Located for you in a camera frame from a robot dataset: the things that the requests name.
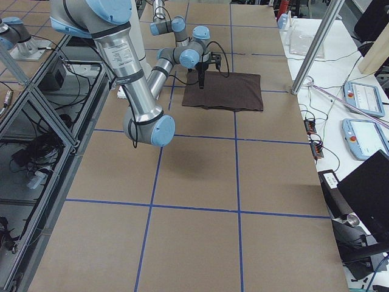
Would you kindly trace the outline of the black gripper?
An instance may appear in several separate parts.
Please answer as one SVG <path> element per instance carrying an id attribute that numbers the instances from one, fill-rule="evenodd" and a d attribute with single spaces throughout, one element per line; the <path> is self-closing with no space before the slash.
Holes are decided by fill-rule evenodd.
<path id="1" fill-rule="evenodd" d="M 208 69 L 208 64 L 206 62 L 199 62 L 196 65 L 196 70 L 198 72 L 198 85 L 200 89 L 204 89 L 205 73 L 207 69 Z"/>

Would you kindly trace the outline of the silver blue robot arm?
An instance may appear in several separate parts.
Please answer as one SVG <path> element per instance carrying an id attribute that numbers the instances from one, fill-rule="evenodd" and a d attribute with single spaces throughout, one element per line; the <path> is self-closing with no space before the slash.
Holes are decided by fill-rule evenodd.
<path id="1" fill-rule="evenodd" d="M 207 45 L 210 32 L 206 26 L 193 29 L 190 38 L 185 21 L 177 16 L 171 21 L 151 24 L 151 33 L 174 33 L 177 47 L 159 51 L 157 63 L 145 75 L 130 37 L 131 1 L 51 1 L 52 27 L 65 35 L 93 39 L 129 101 L 123 128 L 135 144 L 164 147 L 175 134 L 174 119 L 164 114 L 156 99 L 175 65 L 193 69 L 210 61 Z"/>
<path id="2" fill-rule="evenodd" d="M 186 30 L 184 17 L 175 16 L 172 18 L 165 8 L 165 1 L 163 0 L 153 1 L 152 6 L 153 22 L 150 24 L 151 34 L 158 36 L 173 33 L 177 47 L 187 46 L 190 42 L 190 37 Z"/>

